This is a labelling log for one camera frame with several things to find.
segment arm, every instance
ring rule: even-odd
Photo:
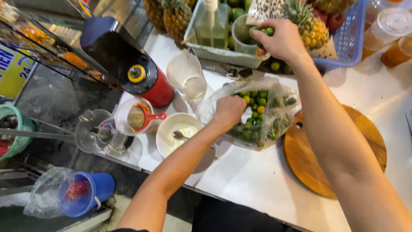
[[[117,228],[161,232],[169,198],[192,174],[210,145],[240,121],[245,108],[246,101],[238,96],[222,98],[214,118],[163,160],[144,181]]]
[[[289,20],[268,20],[273,37],[251,35],[272,56],[286,61],[297,78],[306,133],[352,231],[411,231],[412,215],[385,177],[368,142],[324,84]]]

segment green plastic basket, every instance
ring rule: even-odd
[[[19,125],[17,126],[17,130],[20,131],[30,131],[33,132],[35,131],[34,124],[30,117],[20,113],[20,111],[10,105],[1,105],[0,106],[0,119],[4,118],[7,115],[16,115],[18,120],[19,120]],[[14,138],[14,142],[12,145],[9,146],[9,151],[7,151],[4,156],[0,157],[0,161],[5,159],[5,158],[10,158],[18,153],[22,152],[33,140],[32,137],[22,137],[22,136],[16,136]]]

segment plastic bag with limes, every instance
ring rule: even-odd
[[[199,104],[197,119],[206,125],[222,97],[239,95],[248,104],[242,122],[226,132],[235,145],[261,150],[276,143],[293,122],[300,98],[292,88],[270,77],[248,78],[224,85]]]

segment white counter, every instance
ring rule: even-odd
[[[157,30],[151,32],[144,49],[163,72],[169,60],[180,53],[173,40]],[[379,55],[369,57],[355,68],[328,73],[324,79],[341,103],[361,111],[378,127],[388,154],[385,175],[412,211],[412,137],[405,117],[405,113],[412,110],[412,62],[388,71],[377,60]],[[376,67],[365,67],[367,63]],[[220,73],[204,70],[204,75],[209,85],[206,97],[228,81]],[[279,79],[297,90],[296,80]],[[124,92],[119,103],[131,97]],[[194,115],[179,94],[162,110],[168,115],[175,112]],[[136,138],[130,156],[120,159],[153,171],[162,161],[155,133]],[[283,158],[281,140],[256,152],[219,139],[216,150],[205,154],[185,184],[307,230],[350,230],[337,200],[309,191],[292,176]]]

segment pineapple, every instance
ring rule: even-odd
[[[176,42],[183,40],[192,11],[185,0],[162,0],[163,21],[167,33]]]
[[[186,0],[186,4],[192,9],[192,12],[194,10],[194,7],[196,6],[197,0]]]
[[[336,14],[345,11],[357,0],[316,0],[316,6],[328,14]]]
[[[143,0],[143,7],[153,26],[159,30],[164,30],[163,9],[160,0]]]
[[[302,41],[309,51],[323,47],[329,42],[329,30],[325,23],[313,15],[313,8],[304,1],[286,0],[283,5],[284,18],[291,20],[299,28]]]

